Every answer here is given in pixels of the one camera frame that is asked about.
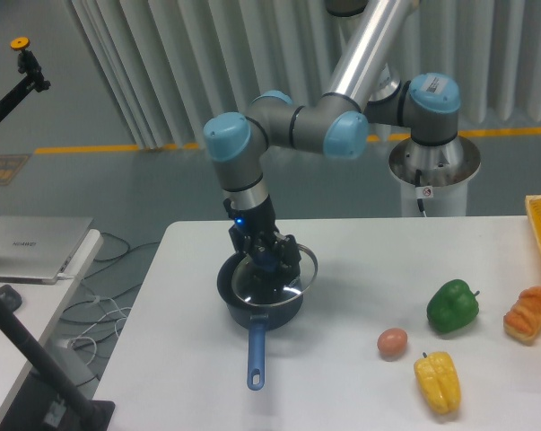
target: yellow tape line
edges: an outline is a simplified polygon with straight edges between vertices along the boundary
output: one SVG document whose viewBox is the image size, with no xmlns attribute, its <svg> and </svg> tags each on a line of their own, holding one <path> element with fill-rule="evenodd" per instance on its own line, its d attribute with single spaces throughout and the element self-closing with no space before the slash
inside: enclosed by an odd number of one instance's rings
<svg viewBox="0 0 541 431">
<path fill-rule="evenodd" d="M 503 136 L 533 136 L 541 135 L 541 128 L 495 128 L 486 130 L 463 130 L 459 132 L 463 137 L 503 137 Z M 394 133 L 389 136 L 388 141 L 403 141 L 410 136 L 407 133 Z M 379 142 L 375 136 L 368 136 L 368 142 Z M 200 145 L 190 142 L 179 146 L 166 144 L 159 150 L 145 151 L 173 151 L 173 150 L 198 150 Z M 52 148 L 37 148 L 35 154 L 72 154 L 72 153 L 120 153 L 128 151 L 140 151 L 137 145 L 92 145 L 92 146 L 59 146 Z"/>
</svg>

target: bread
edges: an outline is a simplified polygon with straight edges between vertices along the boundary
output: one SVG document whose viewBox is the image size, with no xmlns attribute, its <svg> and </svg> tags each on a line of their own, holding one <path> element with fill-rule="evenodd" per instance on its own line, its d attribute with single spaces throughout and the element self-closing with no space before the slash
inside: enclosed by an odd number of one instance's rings
<svg viewBox="0 0 541 431">
<path fill-rule="evenodd" d="M 518 301 L 503 316 L 503 328 L 516 340 L 530 343 L 541 330 L 541 286 L 519 294 Z"/>
</svg>

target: table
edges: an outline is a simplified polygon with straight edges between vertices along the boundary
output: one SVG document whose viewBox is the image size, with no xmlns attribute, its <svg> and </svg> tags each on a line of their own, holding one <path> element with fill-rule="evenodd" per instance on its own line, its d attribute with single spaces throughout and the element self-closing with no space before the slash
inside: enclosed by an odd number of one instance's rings
<svg viewBox="0 0 541 431">
<path fill-rule="evenodd" d="M 527 218 L 292 220 L 282 233 L 318 256 L 299 314 L 266 337 L 266 385 L 246 386 L 247 332 L 228 314 L 216 275 L 231 255 L 230 222 L 166 231 L 95 394 L 117 409 L 111 430 L 541 431 L 541 333 L 508 337 L 503 315 L 541 285 Z M 463 278 L 481 312 L 439 336 L 425 307 Z M 376 349 L 390 327 L 409 334 L 396 361 Z M 448 351 L 458 369 L 457 414 L 434 416 L 414 378 L 423 352 Z"/>
<path fill-rule="evenodd" d="M 99 231 L 90 230 L 65 269 L 73 278 L 52 286 L 9 283 L 22 297 L 15 316 L 41 345 L 47 342 L 101 245 Z M 31 364 L 0 331 L 0 424 L 30 369 Z"/>
</svg>

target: laptop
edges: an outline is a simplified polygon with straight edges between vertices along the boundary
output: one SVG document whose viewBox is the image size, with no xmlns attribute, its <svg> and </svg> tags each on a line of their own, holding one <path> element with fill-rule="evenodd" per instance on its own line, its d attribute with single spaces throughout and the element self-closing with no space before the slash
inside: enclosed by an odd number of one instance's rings
<svg viewBox="0 0 541 431">
<path fill-rule="evenodd" d="M 92 224 L 90 217 L 0 217 L 0 281 L 55 284 Z"/>
</svg>

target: brown egg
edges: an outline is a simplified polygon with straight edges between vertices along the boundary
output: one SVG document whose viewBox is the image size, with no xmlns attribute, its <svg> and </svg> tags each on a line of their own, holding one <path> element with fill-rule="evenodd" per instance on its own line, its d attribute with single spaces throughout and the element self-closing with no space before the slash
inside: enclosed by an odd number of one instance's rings
<svg viewBox="0 0 541 431">
<path fill-rule="evenodd" d="M 378 338 L 378 350 L 383 356 L 399 356 L 406 350 L 407 334 L 400 328 L 384 330 Z"/>
</svg>

